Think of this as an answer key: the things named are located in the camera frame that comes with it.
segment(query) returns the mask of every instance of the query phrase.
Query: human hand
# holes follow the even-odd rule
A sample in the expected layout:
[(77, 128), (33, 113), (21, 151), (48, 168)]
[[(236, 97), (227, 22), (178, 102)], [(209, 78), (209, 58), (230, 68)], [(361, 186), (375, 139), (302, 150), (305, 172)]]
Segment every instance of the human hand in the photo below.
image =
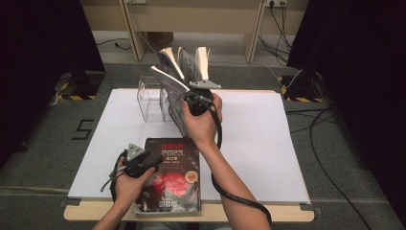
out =
[[(217, 113), (218, 119), (221, 122), (222, 100), (215, 93), (213, 93), (212, 110)], [(215, 125), (210, 111), (206, 111), (200, 116), (193, 116), (189, 110), (188, 104), (183, 102), (183, 114), (188, 133), (198, 148), (214, 143), (217, 126)]]
[[(120, 158), (117, 168), (121, 167), (124, 163), (124, 157)], [(125, 172), (117, 172), (116, 182), (116, 203), (129, 208), (132, 202), (134, 202), (141, 193), (143, 185), (153, 175), (155, 168), (148, 169), (143, 175), (138, 178), (133, 178), (127, 175)]]

